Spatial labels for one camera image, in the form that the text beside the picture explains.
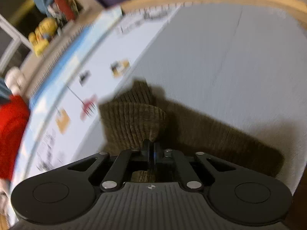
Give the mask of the brown corduroy pants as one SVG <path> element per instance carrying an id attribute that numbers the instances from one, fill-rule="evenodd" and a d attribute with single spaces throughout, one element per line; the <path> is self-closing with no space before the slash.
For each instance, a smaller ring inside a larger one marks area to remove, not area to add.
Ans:
<path id="1" fill-rule="evenodd" d="M 205 152 L 270 177 L 280 172 L 282 153 L 212 117 L 164 97 L 161 87 L 134 80 L 130 88 L 99 105 L 105 149 L 112 156 L 141 149 L 148 140 L 191 156 Z"/>

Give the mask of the deer print bed sheet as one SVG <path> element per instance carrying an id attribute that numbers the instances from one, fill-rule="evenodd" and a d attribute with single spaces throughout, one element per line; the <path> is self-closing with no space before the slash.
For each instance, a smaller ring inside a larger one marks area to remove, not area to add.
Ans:
<path id="1" fill-rule="evenodd" d="M 180 5 L 123 12 L 68 81 L 59 98 L 44 96 L 31 110 L 12 186 L 97 152 L 104 141 L 99 102 L 115 95 L 126 74 Z"/>

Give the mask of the red folded blanket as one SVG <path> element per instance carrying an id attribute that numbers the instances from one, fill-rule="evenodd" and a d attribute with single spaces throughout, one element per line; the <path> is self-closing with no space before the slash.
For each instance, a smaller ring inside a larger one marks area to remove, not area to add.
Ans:
<path id="1" fill-rule="evenodd" d="M 10 181 L 15 159 L 30 117 L 30 110 L 19 95 L 1 105 L 1 178 Z"/>

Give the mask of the white mushroom plush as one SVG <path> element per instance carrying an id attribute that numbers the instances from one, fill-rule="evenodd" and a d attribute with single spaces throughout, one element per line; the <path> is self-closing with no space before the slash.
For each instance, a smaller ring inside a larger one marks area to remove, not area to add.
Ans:
<path id="1" fill-rule="evenodd" d="M 6 73 L 4 82 L 13 95 L 20 95 L 26 85 L 26 78 L 18 67 L 12 67 Z"/>

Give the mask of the yellow bear plush toys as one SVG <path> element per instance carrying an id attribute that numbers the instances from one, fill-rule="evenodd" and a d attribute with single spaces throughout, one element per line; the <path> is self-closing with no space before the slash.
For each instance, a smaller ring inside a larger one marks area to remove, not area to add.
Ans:
<path id="1" fill-rule="evenodd" d="M 50 44 L 50 40 L 57 32 L 58 24 L 54 18 L 44 18 L 34 32 L 28 35 L 28 40 L 33 46 L 35 55 L 40 56 Z"/>

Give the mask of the dark red cushion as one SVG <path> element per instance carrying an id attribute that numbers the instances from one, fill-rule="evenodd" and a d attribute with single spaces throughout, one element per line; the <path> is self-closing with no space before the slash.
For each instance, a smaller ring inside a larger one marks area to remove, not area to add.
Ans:
<path id="1" fill-rule="evenodd" d="M 76 0 L 54 0 L 66 21 L 75 20 L 79 16 L 82 6 Z"/>

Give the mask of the white window frame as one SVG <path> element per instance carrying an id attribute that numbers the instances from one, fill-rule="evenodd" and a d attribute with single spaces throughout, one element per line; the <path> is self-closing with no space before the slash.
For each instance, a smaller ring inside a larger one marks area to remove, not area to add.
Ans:
<path id="1" fill-rule="evenodd" d="M 18 50 L 31 53 L 30 42 L 1 15 L 1 73 L 3 74 Z"/>

